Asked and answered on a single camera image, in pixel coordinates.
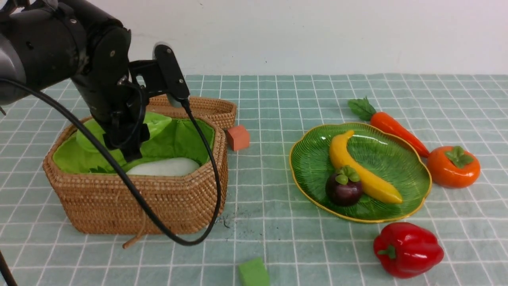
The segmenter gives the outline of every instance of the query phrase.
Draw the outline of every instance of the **toy banana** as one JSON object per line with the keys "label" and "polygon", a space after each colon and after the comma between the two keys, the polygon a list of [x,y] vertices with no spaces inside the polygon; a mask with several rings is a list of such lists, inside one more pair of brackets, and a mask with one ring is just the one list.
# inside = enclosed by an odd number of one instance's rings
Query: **toy banana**
{"label": "toy banana", "polygon": [[371,198],[386,204],[401,204],[402,196],[399,191],[387,181],[376,176],[359,163],[347,151],[347,142],[355,134],[349,130],[333,137],[330,144],[330,160],[335,169],[349,165],[356,170],[362,182],[363,191]]}

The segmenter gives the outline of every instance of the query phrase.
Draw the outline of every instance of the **leaf-shaped plate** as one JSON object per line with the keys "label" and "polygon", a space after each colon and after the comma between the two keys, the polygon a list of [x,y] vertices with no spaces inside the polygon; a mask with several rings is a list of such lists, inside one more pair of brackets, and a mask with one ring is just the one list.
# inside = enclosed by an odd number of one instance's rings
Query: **leaf-shaped plate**
{"label": "leaf-shaped plate", "polygon": [[[339,207],[328,199],[325,184],[334,172],[330,142],[335,135],[348,130],[355,132],[347,144],[349,154],[364,168],[393,184],[403,203],[385,204],[364,194],[355,205]],[[293,145],[289,160],[297,187],[311,202],[356,222],[382,223],[408,217],[419,211],[432,187],[430,172],[413,147],[364,123],[314,127]]]}

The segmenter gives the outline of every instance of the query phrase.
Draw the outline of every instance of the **mangosteen stem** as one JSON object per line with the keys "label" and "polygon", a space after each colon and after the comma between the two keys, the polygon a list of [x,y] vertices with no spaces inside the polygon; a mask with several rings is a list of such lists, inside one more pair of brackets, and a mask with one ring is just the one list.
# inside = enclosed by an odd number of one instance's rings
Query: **mangosteen stem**
{"label": "mangosteen stem", "polygon": [[347,182],[344,183],[344,181],[346,181],[345,179],[347,179],[347,181],[351,181],[351,182],[355,182],[355,183],[360,180],[360,176],[358,175],[356,170],[349,165],[345,165],[342,168],[340,168],[337,171],[337,174],[339,174],[336,179],[337,182],[340,184],[343,184],[343,185],[347,184]]}

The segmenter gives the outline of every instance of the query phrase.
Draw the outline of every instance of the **white object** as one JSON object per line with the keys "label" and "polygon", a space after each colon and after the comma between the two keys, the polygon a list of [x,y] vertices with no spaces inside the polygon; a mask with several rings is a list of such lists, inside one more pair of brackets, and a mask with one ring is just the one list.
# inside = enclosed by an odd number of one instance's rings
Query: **white object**
{"label": "white object", "polygon": [[183,74],[508,73],[508,1],[90,0]]}
{"label": "white object", "polygon": [[188,158],[171,158],[143,163],[127,172],[127,175],[141,176],[185,176],[199,169],[199,164]]}

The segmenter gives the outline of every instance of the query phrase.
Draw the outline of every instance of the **green grid tablecloth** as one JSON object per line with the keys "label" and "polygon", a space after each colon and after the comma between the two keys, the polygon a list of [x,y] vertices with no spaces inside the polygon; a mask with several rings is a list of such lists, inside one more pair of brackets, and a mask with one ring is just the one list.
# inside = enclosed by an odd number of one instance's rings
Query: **green grid tablecloth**
{"label": "green grid tablecloth", "polygon": [[[236,266],[261,256],[272,286],[508,285],[508,76],[303,75],[186,77],[193,95],[238,104],[251,146],[229,151],[227,204],[206,242],[182,247],[148,236],[78,233],[42,171],[43,157],[68,124],[32,97],[0,119],[0,249],[22,286],[240,285]],[[65,81],[46,92],[79,117],[89,115]],[[367,96],[430,149],[462,145],[478,156],[473,186],[434,186],[407,221],[439,237],[446,256],[425,275],[395,280],[372,251],[384,224],[357,224],[318,210],[296,188],[292,145],[308,129],[357,121],[346,102]]]}

